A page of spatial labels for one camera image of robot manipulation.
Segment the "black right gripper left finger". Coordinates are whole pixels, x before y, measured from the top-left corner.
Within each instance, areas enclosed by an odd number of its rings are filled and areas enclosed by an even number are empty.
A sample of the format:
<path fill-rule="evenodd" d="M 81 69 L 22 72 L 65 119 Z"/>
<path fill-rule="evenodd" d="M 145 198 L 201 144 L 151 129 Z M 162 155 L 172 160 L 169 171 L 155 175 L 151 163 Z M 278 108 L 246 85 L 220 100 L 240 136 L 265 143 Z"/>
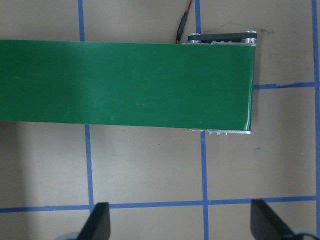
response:
<path fill-rule="evenodd" d="M 108 202 L 99 202 L 77 236 L 78 240 L 109 240 L 111 236 Z"/>

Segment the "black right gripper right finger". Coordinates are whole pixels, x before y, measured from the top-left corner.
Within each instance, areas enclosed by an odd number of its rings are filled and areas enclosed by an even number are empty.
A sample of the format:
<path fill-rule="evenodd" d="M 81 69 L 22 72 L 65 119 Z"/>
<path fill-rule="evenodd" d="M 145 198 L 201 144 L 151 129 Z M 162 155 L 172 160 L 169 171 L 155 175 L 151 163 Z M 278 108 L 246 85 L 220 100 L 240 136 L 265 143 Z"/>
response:
<path fill-rule="evenodd" d="M 250 231 L 255 240 L 294 240 L 288 225 L 262 199 L 250 205 Z"/>

